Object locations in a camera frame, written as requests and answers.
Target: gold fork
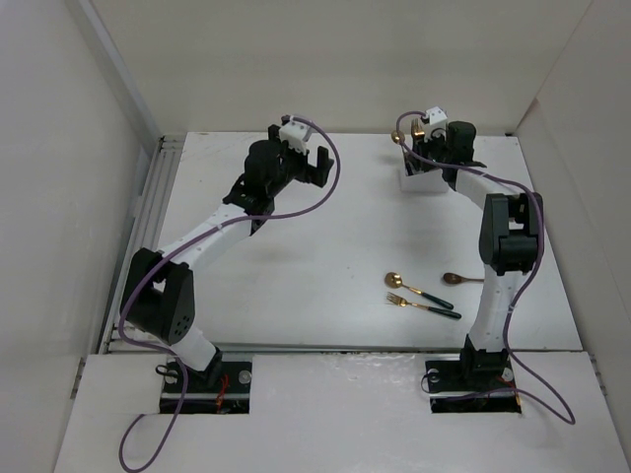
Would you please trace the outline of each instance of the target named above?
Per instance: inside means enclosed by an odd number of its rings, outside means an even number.
[[[462,318],[462,315],[452,310],[447,310],[446,308],[431,307],[429,305],[411,303],[407,301],[406,299],[402,298],[401,296],[397,296],[396,294],[393,294],[393,293],[387,293],[386,300],[391,304],[398,305],[399,307],[406,307],[407,305],[413,305],[414,307],[422,308],[423,310],[429,310],[430,312],[434,312],[434,313],[439,313],[440,315],[444,315],[445,317],[453,318],[455,320],[459,320]]]

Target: white table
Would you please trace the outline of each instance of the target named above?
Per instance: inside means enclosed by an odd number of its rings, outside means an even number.
[[[188,134],[160,245],[181,237],[215,210],[243,172],[249,145],[264,136]],[[312,149],[322,143],[318,138],[312,139]],[[206,272],[196,273],[197,324],[220,345],[460,348],[482,286],[449,287],[441,277],[447,271],[482,276],[477,249],[481,212],[451,191],[402,193],[397,177],[402,157],[386,135],[332,138],[342,174],[330,201],[300,219],[267,223]],[[475,159],[490,171],[530,184],[517,138],[478,137],[475,149]],[[294,182],[276,198],[276,213],[307,207],[322,194],[315,186]],[[511,340],[519,349],[581,350],[546,244],[539,276],[516,311]],[[451,301],[462,320],[386,304],[388,271]]]
[[[249,415],[181,416],[149,471],[628,473],[586,353],[524,353],[566,398],[568,426],[523,399],[518,414],[431,414],[419,381],[426,355],[257,355]],[[161,355],[92,355],[55,473],[120,471],[118,444],[158,412]],[[519,387],[559,406],[519,367]],[[128,439],[144,464],[170,415]]]

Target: green utensil handle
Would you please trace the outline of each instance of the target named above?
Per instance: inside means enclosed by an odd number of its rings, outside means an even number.
[[[462,318],[462,315],[460,315],[459,313],[447,310],[446,308],[427,307],[427,309],[430,312],[439,313],[440,315],[444,315],[445,317],[449,317],[454,320],[460,320]]]
[[[436,296],[432,296],[431,294],[423,293],[421,294],[421,296],[427,299],[428,301],[432,301],[434,304],[438,304],[444,308],[448,308],[449,310],[454,308],[453,304],[450,304],[447,301],[443,301],[442,299],[439,299]]]

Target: white wall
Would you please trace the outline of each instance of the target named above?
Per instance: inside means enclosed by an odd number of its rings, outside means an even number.
[[[631,458],[631,3],[595,0],[518,135]]]
[[[590,0],[94,0],[160,128],[303,113],[389,131],[443,106],[513,131]]]
[[[0,470],[51,471],[139,141],[63,0],[0,0]]]

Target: spoon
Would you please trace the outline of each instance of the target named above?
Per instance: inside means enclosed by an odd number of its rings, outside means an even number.
[[[447,301],[443,301],[442,299],[439,299],[436,296],[427,294],[426,292],[421,291],[420,289],[410,288],[409,286],[405,286],[403,284],[403,280],[401,279],[401,276],[398,275],[397,273],[387,273],[385,281],[386,281],[386,286],[388,286],[389,288],[393,288],[393,289],[405,288],[405,289],[408,289],[409,291],[412,291],[415,294],[418,294],[422,298],[432,301],[434,304],[441,305],[444,308],[448,308],[448,309],[454,308],[453,304],[448,303]]]
[[[481,278],[465,278],[456,273],[445,273],[443,275],[443,281],[447,284],[456,285],[461,283],[483,283],[484,279]]]

